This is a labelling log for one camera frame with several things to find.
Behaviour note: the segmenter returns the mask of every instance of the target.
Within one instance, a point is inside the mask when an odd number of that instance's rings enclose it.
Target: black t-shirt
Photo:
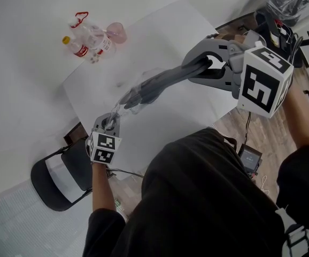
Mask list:
[[[309,228],[309,146],[285,159],[277,183],[277,205]],[[206,128],[153,159],[126,224],[116,211],[92,213],[83,256],[281,256],[276,210],[223,136]]]

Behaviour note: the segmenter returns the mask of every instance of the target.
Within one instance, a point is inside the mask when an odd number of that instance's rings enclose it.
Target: person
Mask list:
[[[83,256],[282,256],[286,236],[275,211],[286,209],[309,229],[309,103],[296,82],[283,108],[297,150],[280,166],[276,204],[224,137],[206,128],[153,159],[127,223],[115,211],[105,165],[92,165]]]

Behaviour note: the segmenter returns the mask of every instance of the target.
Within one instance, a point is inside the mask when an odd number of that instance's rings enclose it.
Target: water bottle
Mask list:
[[[101,58],[112,57],[116,52],[115,43],[95,24],[85,20],[88,12],[78,12],[68,24],[77,39],[80,39],[92,52]]]
[[[76,39],[71,39],[69,36],[64,36],[62,43],[78,57],[82,57],[91,63],[96,63],[99,61],[99,56],[95,52],[91,52],[87,46]]]

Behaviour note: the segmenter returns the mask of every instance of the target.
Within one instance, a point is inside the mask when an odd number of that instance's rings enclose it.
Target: red bottle label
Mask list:
[[[85,45],[82,45],[82,48],[80,49],[80,51],[76,52],[75,55],[82,57],[82,56],[86,55],[87,52],[88,52],[88,47],[86,47]]]

